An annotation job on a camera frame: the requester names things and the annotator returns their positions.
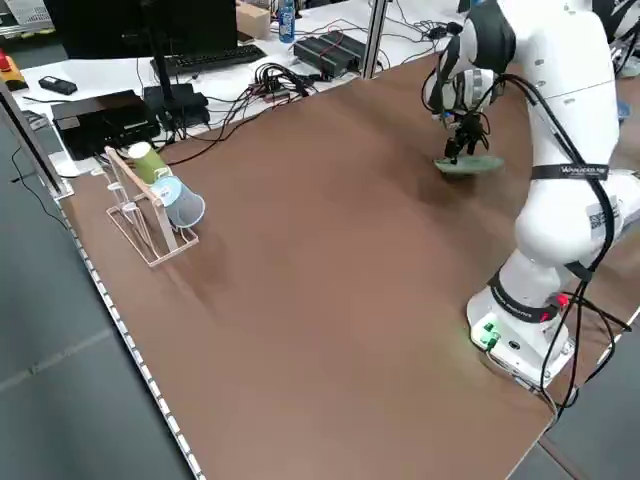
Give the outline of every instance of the cup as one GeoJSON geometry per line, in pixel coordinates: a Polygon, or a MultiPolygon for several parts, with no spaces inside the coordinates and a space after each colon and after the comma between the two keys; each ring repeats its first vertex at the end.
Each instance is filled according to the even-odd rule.
{"type": "Polygon", "coordinates": [[[136,166],[136,175],[147,185],[152,185],[158,178],[171,174],[171,169],[147,142],[131,145],[129,156],[136,166]]]}
{"type": "Polygon", "coordinates": [[[189,228],[202,219],[205,211],[204,199],[193,193],[178,177],[159,178],[151,185],[151,191],[162,200],[174,226],[189,228]]]}

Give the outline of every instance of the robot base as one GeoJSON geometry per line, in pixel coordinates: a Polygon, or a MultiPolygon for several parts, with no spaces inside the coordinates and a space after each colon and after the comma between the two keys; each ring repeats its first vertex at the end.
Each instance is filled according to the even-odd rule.
{"type": "MultiPolygon", "coordinates": [[[[541,324],[523,322],[505,312],[487,287],[469,300],[467,321],[471,341],[476,346],[487,351],[495,342],[491,357],[512,376],[536,390],[540,389],[542,362],[560,322],[560,315],[541,324]]],[[[569,338],[567,327],[563,326],[547,363],[545,388],[571,359],[573,352],[573,340],[569,338]]]]}

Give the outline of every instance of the remote control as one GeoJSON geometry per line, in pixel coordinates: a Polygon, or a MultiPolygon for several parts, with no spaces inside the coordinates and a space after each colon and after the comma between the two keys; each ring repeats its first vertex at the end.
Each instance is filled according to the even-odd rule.
{"type": "Polygon", "coordinates": [[[42,77],[38,80],[38,83],[45,90],[51,90],[52,92],[61,93],[63,95],[71,95],[73,92],[78,90],[75,83],[56,77],[42,77]]]}

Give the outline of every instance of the keyboard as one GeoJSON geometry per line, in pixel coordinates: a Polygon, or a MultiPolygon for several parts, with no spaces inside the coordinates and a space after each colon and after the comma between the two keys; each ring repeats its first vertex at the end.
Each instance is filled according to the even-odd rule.
{"type": "MultiPolygon", "coordinates": [[[[208,70],[220,70],[222,68],[251,63],[266,57],[267,54],[255,45],[244,45],[222,52],[176,55],[165,59],[169,76],[181,74],[197,74],[208,70]]],[[[151,66],[158,73],[155,60],[151,60],[151,66]]]]}

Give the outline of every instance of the desk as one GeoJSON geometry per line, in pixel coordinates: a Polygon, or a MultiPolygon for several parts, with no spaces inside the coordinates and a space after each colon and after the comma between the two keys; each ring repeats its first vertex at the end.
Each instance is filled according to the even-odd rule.
{"type": "MultiPolygon", "coordinates": [[[[462,21],[462,17],[455,13],[457,1],[453,0],[429,2],[402,0],[401,6],[409,22],[427,19],[435,21],[462,21]]],[[[334,23],[336,28],[353,29],[353,25],[356,25],[366,29],[369,25],[370,12],[371,9],[367,5],[366,0],[350,0],[344,3],[304,10],[301,12],[303,18],[296,21],[296,29],[300,32],[318,31],[319,33],[324,33],[326,32],[326,26],[338,19],[343,19],[350,23],[345,21],[336,22],[334,23]]],[[[397,3],[389,5],[387,17],[392,20],[401,19],[397,3]]],[[[430,42],[417,42],[420,35],[415,30],[391,21],[386,22],[384,32],[388,35],[383,37],[381,48],[386,57],[381,55],[380,59],[384,63],[385,68],[389,67],[389,65],[387,65],[387,58],[391,66],[396,66],[408,57],[423,54],[433,47],[430,42]],[[408,39],[390,35],[402,35],[408,37],[408,39]]],[[[346,33],[360,41],[366,42],[367,35],[365,31],[348,30],[346,33]]],[[[446,44],[447,40],[443,39],[438,43],[438,48],[441,49],[446,44]]],[[[195,81],[192,81],[194,90],[202,92],[206,96],[235,99],[247,85],[253,81],[255,69],[266,62],[279,63],[301,74],[317,73],[312,67],[297,63],[295,57],[289,50],[290,46],[281,43],[278,40],[278,35],[275,33],[272,33],[266,40],[257,40],[256,45],[268,54],[266,58],[250,65],[241,65],[226,70],[203,73],[195,81]]],[[[49,118],[51,118],[50,105],[37,104],[22,98],[26,95],[41,100],[60,99],[60,95],[48,90],[43,90],[38,85],[38,80],[47,75],[75,82],[78,85],[78,92],[68,97],[68,99],[74,100],[106,95],[128,89],[133,89],[135,92],[141,93],[141,82],[144,86],[157,85],[154,72],[150,65],[150,58],[142,58],[139,60],[67,60],[26,69],[23,71],[23,74],[30,85],[30,89],[26,92],[16,93],[15,98],[18,105],[23,110],[30,109],[45,114],[49,118]]],[[[326,90],[342,85],[354,78],[357,78],[357,75],[348,74],[331,83],[319,83],[317,88],[319,90],[326,90]]],[[[181,79],[182,82],[190,80],[189,76],[184,76],[181,79]]],[[[215,111],[211,113],[211,124],[215,125],[217,122],[222,121],[229,109],[229,104],[212,100],[208,108],[215,111]]],[[[266,108],[269,108],[269,105],[265,102],[256,102],[247,109],[246,116],[254,115],[266,108]]],[[[190,129],[189,133],[195,135],[205,130],[206,127],[201,126],[190,129]]],[[[98,166],[92,159],[74,162],[70,159],[66,151],[52,156],[51,160],[60,175],[70,177],[77,176],[98,166]]]]}
{"type": "MultiPolygon", "coordinates": [[[[74,180],[62,201],[209,479],[495,480],[548,424],[540,399],[483,364],[464,316],[514,248],[526,108],[508,90],[488,112],[504,170],[447,182],[430,164],[447,134],[418,100],[432,67],[267,113],[176,167],[208,211],[201,243],[155,270],[109,223],[101,180],[74,180]],[[283,129],[284,153],[273,141],[283,129]]],[[[623,87],[640,105],[638,82],[623,87]]],[[[638,168],[631,120],[614,165],[638,168]]],[[[639,245],[619,245],[589,293],[627,319],[639,245]]],[[[580,381],[607,343],[593,317],[583,328],[580,381]]]]}

